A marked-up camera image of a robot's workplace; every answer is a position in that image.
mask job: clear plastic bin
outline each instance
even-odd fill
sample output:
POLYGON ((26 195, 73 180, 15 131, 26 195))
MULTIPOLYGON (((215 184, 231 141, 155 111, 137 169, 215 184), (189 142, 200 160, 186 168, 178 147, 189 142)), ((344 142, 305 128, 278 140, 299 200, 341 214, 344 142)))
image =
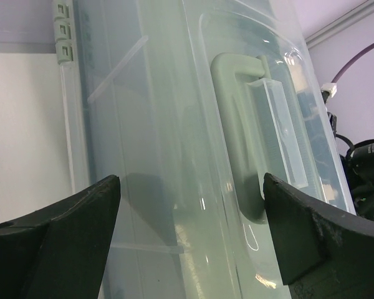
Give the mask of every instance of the clear plastic bin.
MULTIPOLYGON (((69 123, 70 156, 90 181, 122 181, 105 299, 290 298, 263 174, 354 211, 291 3, 78 0, 70 11, 86 127, 69 123)), ((62 70, 65 94, 77 92, 62 70)))

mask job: hinge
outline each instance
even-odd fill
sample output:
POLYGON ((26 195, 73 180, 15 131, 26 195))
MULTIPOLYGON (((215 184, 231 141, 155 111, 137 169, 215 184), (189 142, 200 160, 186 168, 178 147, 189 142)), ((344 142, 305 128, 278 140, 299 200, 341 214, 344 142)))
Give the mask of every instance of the hinge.
POLYGON ((54 38, 58 64, 74 60, 69 6, 61 0, 53 1, 54 38))

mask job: plastic container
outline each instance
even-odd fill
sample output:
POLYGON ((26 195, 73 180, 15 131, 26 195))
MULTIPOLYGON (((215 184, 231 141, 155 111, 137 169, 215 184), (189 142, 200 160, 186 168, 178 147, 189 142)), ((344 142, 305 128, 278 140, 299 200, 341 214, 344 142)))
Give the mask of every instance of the plastic container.
POLYGON ((290 298, 263 174, 354 211, 290 2, 69 4, 74 188, 87 173, 122 180, 104 298, 290 298))

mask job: translucent plastic box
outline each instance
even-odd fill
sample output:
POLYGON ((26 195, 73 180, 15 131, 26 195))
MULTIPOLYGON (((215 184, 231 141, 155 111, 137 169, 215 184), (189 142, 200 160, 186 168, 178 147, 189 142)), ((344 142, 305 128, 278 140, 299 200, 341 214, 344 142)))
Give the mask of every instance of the translucent plastic box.
POLYGON ((290 298, 264 173, 354 212, 291 3, 68 5, 72 184, 122 181, 101 296, 290 298))

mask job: purple cable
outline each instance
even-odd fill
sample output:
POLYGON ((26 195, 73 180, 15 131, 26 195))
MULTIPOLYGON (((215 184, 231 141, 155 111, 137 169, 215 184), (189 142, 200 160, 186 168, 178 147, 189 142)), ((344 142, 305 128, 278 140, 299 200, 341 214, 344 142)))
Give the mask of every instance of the purple cable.
POLYGON ((337 83, 337 81, 342 77, 342 75, 363 55, 374 49, 374 43, 369 45, 367 48, 361 50, 354 58, 348 61, 347 64, 338 72, 338 74, 332 80, 332 83, 337 83))

